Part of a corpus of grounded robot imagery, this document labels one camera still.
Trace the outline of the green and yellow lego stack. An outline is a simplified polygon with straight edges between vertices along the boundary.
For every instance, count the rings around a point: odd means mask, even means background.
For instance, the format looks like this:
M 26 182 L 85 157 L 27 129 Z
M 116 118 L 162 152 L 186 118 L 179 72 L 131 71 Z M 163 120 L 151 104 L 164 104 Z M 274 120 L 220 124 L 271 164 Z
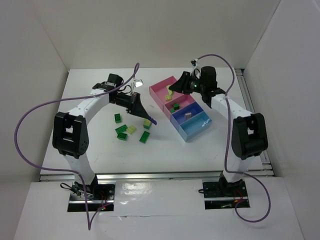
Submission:
M 152 126 L 152 122 L 148 119 L 145 119 L 143 121 L 143 128 L 149 130 Z

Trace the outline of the dark blue lego plate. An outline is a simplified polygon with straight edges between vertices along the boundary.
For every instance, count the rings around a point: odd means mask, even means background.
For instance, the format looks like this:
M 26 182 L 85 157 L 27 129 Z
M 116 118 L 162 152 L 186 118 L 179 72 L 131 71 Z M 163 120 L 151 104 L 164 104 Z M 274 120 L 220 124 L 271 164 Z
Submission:
M 152 117 L 148 117 L 148 120 L 150 121 L 150 122 L 152 122 L 152 124 L 154 124 L 154 125 L 157 125 L 158 123 L 157 123 L 157 121 L 155 120 L 155 119 L 153 119 Z

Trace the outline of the green lego from stack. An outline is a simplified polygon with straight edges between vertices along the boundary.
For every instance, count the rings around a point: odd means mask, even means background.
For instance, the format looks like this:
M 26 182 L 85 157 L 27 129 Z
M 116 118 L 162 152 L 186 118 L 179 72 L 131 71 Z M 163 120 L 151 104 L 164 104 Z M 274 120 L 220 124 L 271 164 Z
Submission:
M 180 109 L 180 104 L 179 103 L 175 103 L 173 105 L 174 110 L 179 110 Z

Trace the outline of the green long lego brick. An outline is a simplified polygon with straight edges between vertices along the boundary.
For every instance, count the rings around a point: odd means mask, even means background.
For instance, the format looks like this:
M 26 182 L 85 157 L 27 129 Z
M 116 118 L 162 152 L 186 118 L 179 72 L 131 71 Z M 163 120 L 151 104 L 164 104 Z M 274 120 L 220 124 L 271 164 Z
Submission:
M 127 131 L 127 125 L 126 124 L 124 124 L 124 125 L 122 125 L 122 126 L 120 126 L 120 127 L 117 127 L 116 129 L 115 129 L 115 131 L 116 131 L 116 134 L 118 135 L 118 134 L 122 134 L 122 133 L 124 133 L 124 132 L 126 132 Z

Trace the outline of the green narrow lego brick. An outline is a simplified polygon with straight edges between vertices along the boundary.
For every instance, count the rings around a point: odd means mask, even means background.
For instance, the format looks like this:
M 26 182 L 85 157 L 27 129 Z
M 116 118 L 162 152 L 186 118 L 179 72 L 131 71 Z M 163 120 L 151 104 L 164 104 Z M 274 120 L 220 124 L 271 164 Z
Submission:
M 149 136 L 150 136 L 150 133 L 148 131 L 144 131 L 143 134 L 141 135 L 139 141 L 141 143 L 145 144 L 147 142 Z

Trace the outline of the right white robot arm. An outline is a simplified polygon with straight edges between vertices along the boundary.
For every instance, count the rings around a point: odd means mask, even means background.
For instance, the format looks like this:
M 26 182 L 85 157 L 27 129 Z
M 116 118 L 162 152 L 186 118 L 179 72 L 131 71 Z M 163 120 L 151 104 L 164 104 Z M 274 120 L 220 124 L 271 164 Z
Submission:
M 219 112 L 227 120 L 227 142 L 224 170 L 219 176 L 217 188 L 224 196 L 229 196 L 240 188 L 244 173 L 254 157 L 268 148 L 265 118 L 261 113 L 252 113 L 228 97 L 217 82 L 216 69 L 204 66 L 200 74 L 183 72 L 169 89 L 190 95 L 199 93 L 202 101 Z

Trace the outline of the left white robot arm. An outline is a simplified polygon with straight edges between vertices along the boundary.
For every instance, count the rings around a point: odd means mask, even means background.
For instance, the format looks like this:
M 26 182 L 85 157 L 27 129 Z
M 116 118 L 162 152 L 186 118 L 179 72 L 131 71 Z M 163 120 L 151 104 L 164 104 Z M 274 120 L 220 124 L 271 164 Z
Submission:
M 89 98 L 83 100 L 68 112 L 58 112 L 54 117 L 52 145 L 67 160 L 74 174 L 75 182 L 82 190 L 93 194 L 98 190 L 98 178 L 93 172 L 86 151 L 89 147 L 88 123 L 109 103 L 126 108 L 126 112 L 152 123 L 137 92 L 124 93 L 114 90 L 124 83 L 117 74 L 109 74 L 107 81 L 92 87 Z

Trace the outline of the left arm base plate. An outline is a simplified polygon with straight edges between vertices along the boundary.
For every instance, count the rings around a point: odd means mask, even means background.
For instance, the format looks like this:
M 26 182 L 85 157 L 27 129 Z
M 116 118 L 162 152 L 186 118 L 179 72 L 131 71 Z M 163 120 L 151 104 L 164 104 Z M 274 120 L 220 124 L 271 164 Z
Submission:
M 95 193 L 89 192 L 87 194 L 88 211 L 96 212 L 98 208 L 103 207 L 101 212 L 114 211 L 116 182 L 107 182 L 97 185 Z M 76 184 L 71 186 L 65 185 L 65 189 L 70 190 L 67 211 L 70 213 L 85 212 L 85 195 Z

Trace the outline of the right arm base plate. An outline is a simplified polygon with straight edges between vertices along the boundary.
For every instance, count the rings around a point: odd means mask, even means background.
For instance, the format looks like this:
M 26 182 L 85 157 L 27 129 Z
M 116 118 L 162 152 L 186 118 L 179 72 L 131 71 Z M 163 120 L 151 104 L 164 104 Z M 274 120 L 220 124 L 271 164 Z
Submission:
M 204 197 L 206 210 L 249 208 L 250 202 L 245 182 L 242 180 L 239 185 L 223 188 L 218 181 L 207 181 L 202 183 L 198 190 Z

